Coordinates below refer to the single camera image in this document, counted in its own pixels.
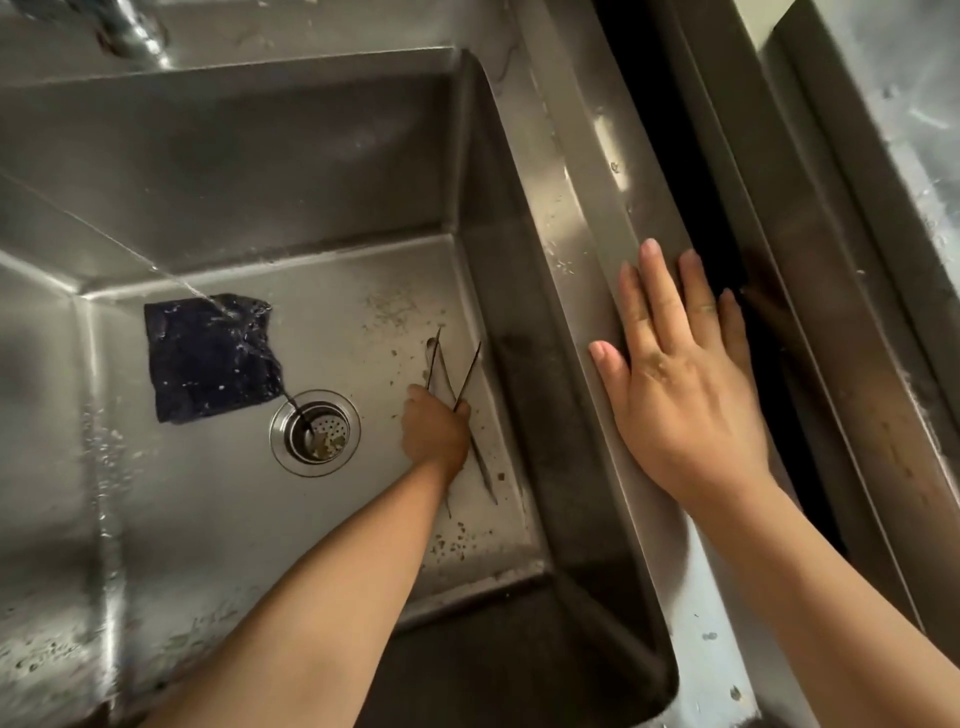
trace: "sink drain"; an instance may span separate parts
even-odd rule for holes
[[[360,444],[360,416],[336,392],[313,389],[285,402],[270,422],[270,448],[276,461],[303,477],[329,475],[342,468]]]

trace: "faucet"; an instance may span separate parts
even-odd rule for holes
[[[12,0],[24,15],[49,18],[60,0]],[[160,22],[140,7],[139,0],[66,0],[97,34],[100,45],[125,59],[166,62],[167,33]]]

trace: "hand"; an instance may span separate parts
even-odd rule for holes
[[[726,290],[718,315],[692,250],[679,267],[685,309],[660,245],[644,242],[639,272],[628,263],[620,271],[631,365],[607,342],[594,342],[590,353],[636,462],[689,509],[767,482],[769,468],[740,307]]]
[[[449,484],[467,460],[470,405],[462,401],[454,412],[418,384],[407,387],[407,396],[410,399],[403,407],[403,451],[414,465],[440,465]]]

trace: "forearm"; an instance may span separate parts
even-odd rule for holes
[[[960,673],[949,661],[772,479],[737,492],[744,497],[691,512],[773,628],[825,727],[960,726],[949,698]]]
[[[332,531],[147,726],[352,725],[451,477],[416,466]]]

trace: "stainless steel sink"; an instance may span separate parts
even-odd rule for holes
[[[149,710],[403,471],[438,328],[455,384],[484,343],[493,493],[471,457],[360,724],[756,716],[699,536],[586,358],[635,227],[685,244],[636,117],[586,123],[540,2],[260,5],[164,8],[166,72],[0,21],[3,724]],[[287,388],[359,415],[343,467],[281,467],[282,400],[156,420],[143,305],[197,292],[273,306]]]

